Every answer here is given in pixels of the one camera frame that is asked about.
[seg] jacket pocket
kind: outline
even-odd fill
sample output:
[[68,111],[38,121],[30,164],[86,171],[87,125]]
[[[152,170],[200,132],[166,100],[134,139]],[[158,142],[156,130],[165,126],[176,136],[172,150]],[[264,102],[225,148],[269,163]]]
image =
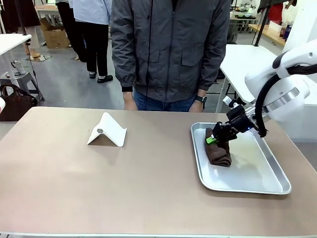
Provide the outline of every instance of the jacket pocket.
[[179,86],[196,90],[201,77],[204,44],[186,47],[182,50],[182,65],[180,67]]
[[160,51],[151,51],[150,60],[148,58],[148,51],[146,50],[146,48],[143,48],[143,50],[139,50],[136,53],[136,84],[142,86],[147,85],[146,74],[149,66],[149,86],[156,86],[158,84]]

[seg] person's right hand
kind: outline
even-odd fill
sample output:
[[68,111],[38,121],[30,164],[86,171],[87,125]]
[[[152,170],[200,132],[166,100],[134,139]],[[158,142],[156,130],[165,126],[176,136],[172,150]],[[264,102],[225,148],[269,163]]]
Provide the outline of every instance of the person's right hand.
[[138,107],[132,96],[132,92],[123,93],[124,109],[128,111],[137,111]]

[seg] green object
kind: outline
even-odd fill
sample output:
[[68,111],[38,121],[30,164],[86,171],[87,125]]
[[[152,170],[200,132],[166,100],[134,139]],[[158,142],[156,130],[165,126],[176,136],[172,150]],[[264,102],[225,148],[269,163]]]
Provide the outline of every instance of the green object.
[[208,145],[215,144],[215,143],[217,143],[217,139],[209,137],[206,139],[206,142]]

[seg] light blue shirt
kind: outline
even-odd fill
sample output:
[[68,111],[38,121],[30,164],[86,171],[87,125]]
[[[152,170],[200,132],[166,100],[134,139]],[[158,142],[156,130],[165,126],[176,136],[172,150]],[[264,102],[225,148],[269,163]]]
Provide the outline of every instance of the light blue shirt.
[[109,25],[112,0],[73,0],[76,21]]

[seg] brown leather bag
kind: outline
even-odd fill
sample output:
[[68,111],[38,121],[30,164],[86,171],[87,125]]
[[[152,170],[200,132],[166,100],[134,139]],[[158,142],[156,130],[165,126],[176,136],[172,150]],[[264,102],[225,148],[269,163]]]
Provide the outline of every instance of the brown leather bag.
[[[8,95],[6,88],[13,89]],[[35,107],[38,101],[14,84],[3,84],[0,87],[1,97],[5,101],[5,108],[0,114],[0,121],[18,121],[31,107]]]

